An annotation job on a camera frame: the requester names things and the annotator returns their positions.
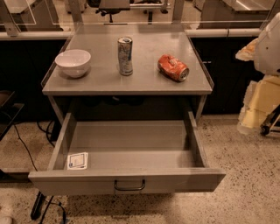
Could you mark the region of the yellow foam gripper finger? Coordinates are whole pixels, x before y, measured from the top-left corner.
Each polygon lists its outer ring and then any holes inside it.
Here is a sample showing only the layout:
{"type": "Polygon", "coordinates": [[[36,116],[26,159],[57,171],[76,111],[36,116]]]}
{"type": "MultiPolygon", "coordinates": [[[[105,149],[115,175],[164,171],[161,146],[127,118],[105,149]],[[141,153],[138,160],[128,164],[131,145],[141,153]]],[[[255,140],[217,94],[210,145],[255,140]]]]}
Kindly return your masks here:
{"type": "Polygon", "coordinates": [[[269,114],[280,105],[280,78],[265,75],[262,80],[251,81],[247,87],[237,129],[251,134],[261,128],[269,114]]]}

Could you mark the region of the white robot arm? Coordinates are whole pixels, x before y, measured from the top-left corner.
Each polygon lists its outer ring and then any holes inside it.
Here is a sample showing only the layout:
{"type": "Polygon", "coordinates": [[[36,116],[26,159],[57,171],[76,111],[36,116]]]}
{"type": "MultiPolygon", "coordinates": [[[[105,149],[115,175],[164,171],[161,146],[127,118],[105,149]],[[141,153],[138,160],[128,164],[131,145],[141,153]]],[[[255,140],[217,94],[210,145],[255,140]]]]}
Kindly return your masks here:
{"type": "Polygon", "coordinates": [[[268,118],[280,105],[280,12],[235,57],[252,60],[255,70],[263,74],[261,80],[251,81],[246,89],[237,129],[242,134],[268,132],[268,118]]]}

